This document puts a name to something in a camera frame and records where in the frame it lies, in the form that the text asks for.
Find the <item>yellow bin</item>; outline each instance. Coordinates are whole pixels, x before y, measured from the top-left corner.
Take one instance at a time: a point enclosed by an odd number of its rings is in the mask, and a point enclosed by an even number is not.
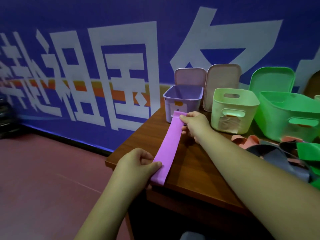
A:
[[[213,95],[211,126],[222,132],[247,133],[259,104],[252,91],[217,88]]]

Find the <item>right hand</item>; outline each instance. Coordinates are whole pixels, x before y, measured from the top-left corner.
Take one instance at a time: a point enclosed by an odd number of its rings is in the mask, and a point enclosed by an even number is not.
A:
[[[197,111],[187,113],[186,116],[180,115],[180,119],[186,126],[182,126],[182,134],[188,134],[190,137],[193,137],[196,143],[200,143],[200,138],[212,130],[207,120],[207,117]]]

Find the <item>red floor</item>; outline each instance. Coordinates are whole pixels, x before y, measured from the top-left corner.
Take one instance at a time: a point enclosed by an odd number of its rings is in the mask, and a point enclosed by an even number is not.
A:
[[[38,135],[0,140],[0,239],[73,239],[112,174],[104,160]]]

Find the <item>green lid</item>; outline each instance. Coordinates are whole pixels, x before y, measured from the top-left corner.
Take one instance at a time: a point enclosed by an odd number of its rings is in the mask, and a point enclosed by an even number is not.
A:
[[[291,92],[294,86],[295,74],[288,67],[262,67],[256,70],[251,77],[249,90],[257,98],[260,92]]]

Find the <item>light green basket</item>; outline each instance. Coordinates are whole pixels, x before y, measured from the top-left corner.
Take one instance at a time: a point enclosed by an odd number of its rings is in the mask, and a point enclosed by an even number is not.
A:
[[[320,130],[320,106],[305,95],[290,92],[260,93],[254,117],[263,134],[280,141],[284,136],[312,142]]]
[[[236,88],[217,88],[214,91],[211,126],[222,132],[246,133],[260,102],[254,92]]]

